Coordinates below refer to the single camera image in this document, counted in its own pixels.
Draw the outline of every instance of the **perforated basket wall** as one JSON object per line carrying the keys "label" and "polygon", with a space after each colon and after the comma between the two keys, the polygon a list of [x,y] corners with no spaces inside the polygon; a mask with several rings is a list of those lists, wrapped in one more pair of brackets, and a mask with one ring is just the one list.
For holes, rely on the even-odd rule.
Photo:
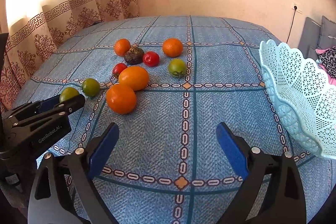
{"label": "perforated basket wall", "polygon": [[263,81],[289,134],[310,153],[336,159],[336,86],[314,60],[273,40],[259,49]]}

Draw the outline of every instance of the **silver rivet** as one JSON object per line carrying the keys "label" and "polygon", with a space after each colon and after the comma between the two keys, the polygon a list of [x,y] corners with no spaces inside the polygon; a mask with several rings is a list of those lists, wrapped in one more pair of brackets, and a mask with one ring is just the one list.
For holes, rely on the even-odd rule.
{"label": "silver rivet", "polygon": [[75,153],[76,153],[77,155],[83,154],[83,153],[84,153],[84,148],[83,148],[83,147],[77,148],[77,149],[75,150]]}
{"label": "silver rivet", "polygon": [[50,152],[47,152],[47,153],[44,154],[43,157],[44,157],[45,159],[48,159],[48,158],[51,157],[51,153],[50,153]]}
{"label": "silver rivet", "polygon": [[260,153],[260,149],[259,149],[259,147],[256,147],[256,146],[252,147],[252,148],[251,148],[251,151],[252,151],[252,153],[254,153],[254,154],[259,154],[259,153]]}
{"label": "silver rivet", "polygon": [[289,152],[289,151],[286,151],[286,152],[285,152],[285,156],[286,156],[287,158],[291,158],[291,157],[292,157],[292,153]]}

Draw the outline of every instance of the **green tomato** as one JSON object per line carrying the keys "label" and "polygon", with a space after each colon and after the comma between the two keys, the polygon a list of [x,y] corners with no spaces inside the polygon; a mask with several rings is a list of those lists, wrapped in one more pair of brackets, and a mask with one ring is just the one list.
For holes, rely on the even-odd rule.
{"label": "green tomato", "polygon": [[59,97],[59,102],[60,103],[64,102],[64,101],[66,101],[66,100],[68,100],[72,97],[75,97],[78,94],[79,94],[78,90],[69,86],[62,91],[62,93]]}
{"label": "green tomato", "polygon": [[83,92],[87,97],[95,97],[100,91],[100,85],[97,80],[92,78],[87,78],[83,84]]}
{"label": "green tomato", "polygon": [[185,72],[187,67],[183,60],[179,58],[174,58],[169,62],[168,71],[169,73],[176,78],[183,78],[185,76]]}

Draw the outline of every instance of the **yellow-orange tomato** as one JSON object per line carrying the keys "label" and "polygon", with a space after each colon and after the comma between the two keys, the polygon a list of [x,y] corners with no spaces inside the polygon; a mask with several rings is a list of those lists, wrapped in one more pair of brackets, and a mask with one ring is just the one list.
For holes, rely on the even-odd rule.
{"label": "yellow-orange tomato", "polygon": [[131,48],[130,42],[126,38],[119,39],[114,44],[114,51],[117,55],[124,57],[125,53]]}
{"label": "yellow-orange tomato", "polygon": [[183,51],[183,45],[177,38],[168,38],[162,45],[162,50],[168,57],[177,57]]}
{"label": "yellow-orange tomato", "polygon": [[119,83],[128,85],[134,91],[142,90],[146,87],[149,81],[148,72],[139,66],[131,66],[124,69],[118,77]]}
{"label": "yellow-orange tomato", "polygon": [[134,91],[127,85],[112,85],[106,92],[107,105],[118,114],[131,112],[136,104],[137,97]]}

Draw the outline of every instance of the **electrical outlet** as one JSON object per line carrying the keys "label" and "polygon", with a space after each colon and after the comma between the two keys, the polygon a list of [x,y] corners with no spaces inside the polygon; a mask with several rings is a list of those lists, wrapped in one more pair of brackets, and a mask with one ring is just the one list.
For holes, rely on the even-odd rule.
{"label": "electrical outlet", "polygon": [[292,2],[292,9],[293,9],[293,10],[295,10],[295,9],[294,9],[294,6],[297,7],[296,11],[297,11],[298,13],[302,14],[301,4],[298,3],[297,1],[293,1],[293,2]]}

